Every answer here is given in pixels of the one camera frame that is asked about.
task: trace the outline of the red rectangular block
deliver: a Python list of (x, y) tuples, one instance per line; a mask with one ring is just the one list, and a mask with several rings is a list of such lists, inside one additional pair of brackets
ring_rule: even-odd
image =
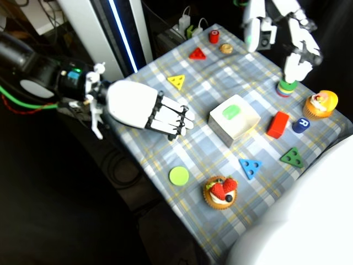
[(277, 112), (276, 116), (272, 119), (272, 123), (267, 131), (267, 134), (278, 139), (285, 131), (289, 116), (283, 112)]

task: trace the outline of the blue triangle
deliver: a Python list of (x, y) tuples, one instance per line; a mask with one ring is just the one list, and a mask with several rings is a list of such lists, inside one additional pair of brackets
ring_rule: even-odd
[(248, 179), (253, 179), (256, 173), (259, 171), (261, 165), (263, 164), (261, 161), (257, 160), (248, 160), (248, 159), (239, 159), (240, 165), (245, 171)]

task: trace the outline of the table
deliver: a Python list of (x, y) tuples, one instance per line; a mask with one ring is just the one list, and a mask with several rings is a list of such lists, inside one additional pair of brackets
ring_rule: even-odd
[[(208, 33), (214, 29), (220, 32), (216, 45), (208, 41)], [(232, 54), (219, 51), (223, 43), (234, 47)], [(206, 60), (188, 58), (197, 47), (207, 56)], [(167, 77), (182, 74), (186, 79), (178, 91)], [(313, 92), (299, 84), (292, 96), (281, 98), (275, 91), (280, 77), (281, 70), (276, 65), (257, 52), (248, 54), (242, 41), (215, 24), (127, 78), (163, 90), (167, 97), (187, 104), (195, 113), (195, 128), (174, 142), (168, 141), (165, 135), (119, 123), (113, 129), (212, 263), (221, 263), (239, 235), (289, 189), (332, 142), (347, 135), (353, 127), (335, 111), (328, 119), (312, 122), (304, 133), (293, 132), (291, 124), (302, 117), (304, 99)], [(210, 129), (207, 120), (213, 108), (234, 94), (244, 98), (259, 113), (261, 121), (229, 149)], [(277, 111), (290, 115), (286, 131), (278, 140), (266, 134)], [(304, 160), (303, 168), (279, 161), (294, 146)], [(251, 181), (240, 167), (240, 158), (263, 163)], [(190, 179), (183, 187), (169, 181), (168, 173), (176, 166), (184, 166), (190, 172)], [(210, 208), (202, 196), (206, 180), (219, 174), (238, 181), (237, 201), (224, 211)]]

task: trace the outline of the white box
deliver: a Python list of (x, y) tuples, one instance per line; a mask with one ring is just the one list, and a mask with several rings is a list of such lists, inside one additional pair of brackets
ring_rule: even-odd
[(210, 112), (208, 125), (231, 147), (236, 139), (251, 131), (261, 117), (239, 95), (234, 95)]

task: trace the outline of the strawberry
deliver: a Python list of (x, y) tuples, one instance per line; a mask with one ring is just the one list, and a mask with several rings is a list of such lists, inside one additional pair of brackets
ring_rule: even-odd
[(223, 183), (223, 191), (224, 193), (231, 192), (237, 188), (238, 184), (232, 178), (227, 178)]
[(210, 189), (210, 192), (220, 200), (226, 199), (226, 194), (224, 193), (223, 186), (221, 183), (216, 183)]

